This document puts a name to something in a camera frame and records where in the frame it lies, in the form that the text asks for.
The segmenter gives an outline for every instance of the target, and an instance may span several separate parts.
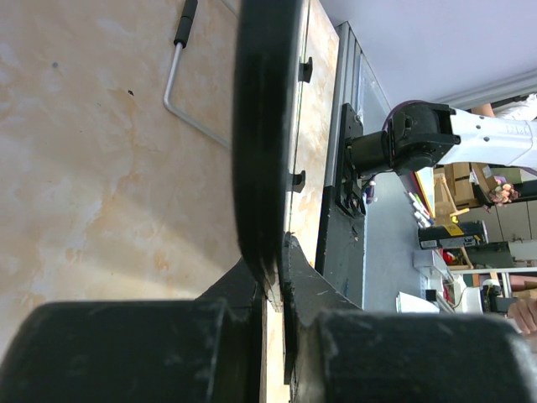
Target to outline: white device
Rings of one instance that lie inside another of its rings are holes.
[[[461,137],[439,164],[478,162],[537,167],[537,122],[488,118],[456,109],[453,134]]]

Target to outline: label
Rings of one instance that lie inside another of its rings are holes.
[[[460,237],[461,235],[464,235],[464,232],[461,230],[461,228],[456,224],[447,224],[443,226],[446,231],[452,236],[452,237]]]
[[[477,245],[477,241],[474,237],[448,238],[448,239],[441,239],[440,245],[442,248],[445,248],[445,249],[454,249],[454,248],[475,246]]]
[[[435,240],[421,241],[420,245],[421,245],[421,248],[428,248],[428,249],[438,248],[438,243]]]
[[[486,178],[490,178],[492,175],[493,175],[493,172],[492,170],[490,169],[490,166],[485,166],[483,169],[483,174],[485,175]]]

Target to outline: person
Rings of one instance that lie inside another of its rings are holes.
[[[490,118],[534,120],[537,118],[537,94],[529,94],[526,99],[519,102],[511,102],[496,109],[490,103],[473,107],[472,113]]]
[[[519,299],[511,304],[507,317],[514,319],[535,357],[537,355],[537,299]]]

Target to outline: white ceiling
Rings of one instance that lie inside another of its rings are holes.
[[[438,101],[537,68],[535,0],[321,0],[388,102]]]

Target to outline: cable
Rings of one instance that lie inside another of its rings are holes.
[[[462,290],[462,293],[461,293],[461,298],[459,298],[459,301],[457,302],[456,305],[452,306],[453,309],[459,307],[459,305],[461,304],[462,302],[462,297],[464,296],[464,293],[467,291],[467,289],[470,288],[470,287],[467,287],[465,288],[464,290]]]

